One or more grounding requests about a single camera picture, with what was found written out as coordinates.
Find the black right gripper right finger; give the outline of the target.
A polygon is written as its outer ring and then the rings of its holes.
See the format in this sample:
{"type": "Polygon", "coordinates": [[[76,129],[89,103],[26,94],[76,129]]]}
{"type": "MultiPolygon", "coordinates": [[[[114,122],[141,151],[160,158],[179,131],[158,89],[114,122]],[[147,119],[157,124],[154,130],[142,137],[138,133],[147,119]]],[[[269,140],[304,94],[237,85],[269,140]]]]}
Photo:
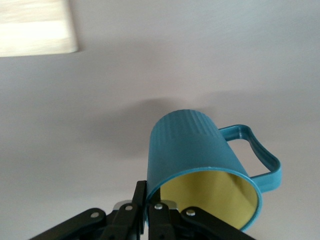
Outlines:
{"type": "Polygon", "coordinates": [[[179,212],[176,204],[161,200],[161,191],[147,187],[148,238],[150,240],[252,240],[253,237],[213,216],[189,206],[179,212]]]}

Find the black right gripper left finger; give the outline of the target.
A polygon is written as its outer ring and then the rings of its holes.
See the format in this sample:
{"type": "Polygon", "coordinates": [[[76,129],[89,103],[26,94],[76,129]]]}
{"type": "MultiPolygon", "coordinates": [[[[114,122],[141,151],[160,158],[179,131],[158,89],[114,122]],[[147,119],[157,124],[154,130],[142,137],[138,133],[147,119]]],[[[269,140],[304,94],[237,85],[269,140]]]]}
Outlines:
{"type": "Polygon", "coordinates": [[[133,198],[118,202],[110,214],[90,208],[34,236],[33,240],[139,240],[144,233],[147,182],[136,183],[133,198]]]}

